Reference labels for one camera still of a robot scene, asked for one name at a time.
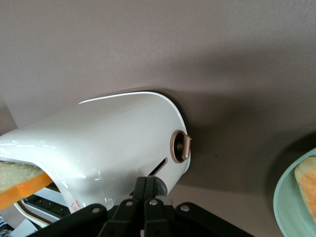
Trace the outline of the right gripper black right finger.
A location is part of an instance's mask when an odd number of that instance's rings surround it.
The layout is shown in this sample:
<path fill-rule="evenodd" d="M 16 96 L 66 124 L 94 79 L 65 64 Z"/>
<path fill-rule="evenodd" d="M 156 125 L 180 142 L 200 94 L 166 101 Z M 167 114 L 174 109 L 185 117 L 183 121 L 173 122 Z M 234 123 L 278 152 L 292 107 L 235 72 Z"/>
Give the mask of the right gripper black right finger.
<path fill-rule="evenodd" d="M 248 232 L 208 212 L 184 202 L 174 208 L 158 198 L 165 186 L 157 177 L 147 177 L 144 191 L 144 231 L 146 237 L 250 237 Z"/>

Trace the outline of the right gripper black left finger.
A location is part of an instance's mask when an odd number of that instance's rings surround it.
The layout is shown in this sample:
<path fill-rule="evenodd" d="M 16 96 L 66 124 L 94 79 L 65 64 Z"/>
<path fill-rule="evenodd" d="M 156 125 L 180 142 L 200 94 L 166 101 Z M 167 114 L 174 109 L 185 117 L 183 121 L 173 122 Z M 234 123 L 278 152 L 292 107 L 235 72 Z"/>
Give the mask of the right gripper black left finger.
<path fill-rule="evenodd" d="M 91 204 L 33 234 L 32 237 L 126 237 L 135 235 L 135 217 L 144 196 L 146 177 L 137 178 L 133 196 L 114 211 Z"/>

